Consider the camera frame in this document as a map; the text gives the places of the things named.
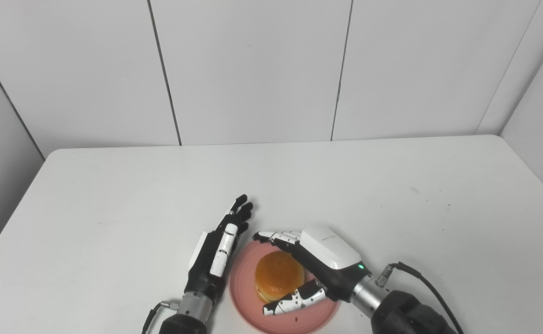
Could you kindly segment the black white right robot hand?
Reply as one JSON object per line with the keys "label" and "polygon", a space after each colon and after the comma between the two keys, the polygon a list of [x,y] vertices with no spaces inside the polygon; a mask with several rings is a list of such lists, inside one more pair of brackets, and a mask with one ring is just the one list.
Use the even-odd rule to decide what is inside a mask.
{"label": "black white right robot hand", "polygon": [[263,315],[280,315],[304,309],[323,300],[352,303],[371,318],[382,301],[369,287],[372,273],[360,254],[327,227],[302,231],[259,231],[253,239],[288,252],[314,280],[276,302],[263,306]]}

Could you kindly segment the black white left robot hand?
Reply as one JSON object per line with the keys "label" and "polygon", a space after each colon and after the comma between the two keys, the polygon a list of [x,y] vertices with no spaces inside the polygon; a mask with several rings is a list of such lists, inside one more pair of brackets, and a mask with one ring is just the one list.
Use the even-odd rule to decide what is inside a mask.
{"label": "black white left robot hand", "polygon": [[229,224],[237,226],[235,243],[242,233],[249,228],[248,220],[252,217],[254,204],[248,201],[248,196],[242,194],[237,199],[228,213],[225,214],[219,225],[213,231],[206,233],[203,245],[197,253],[197,257],[188,272],[188,281],[184,292],[199,292],[210,298],[213,304],[220,300],[225,288],[225,278],[210,274],[214,256],[218,250],[223,233]]}

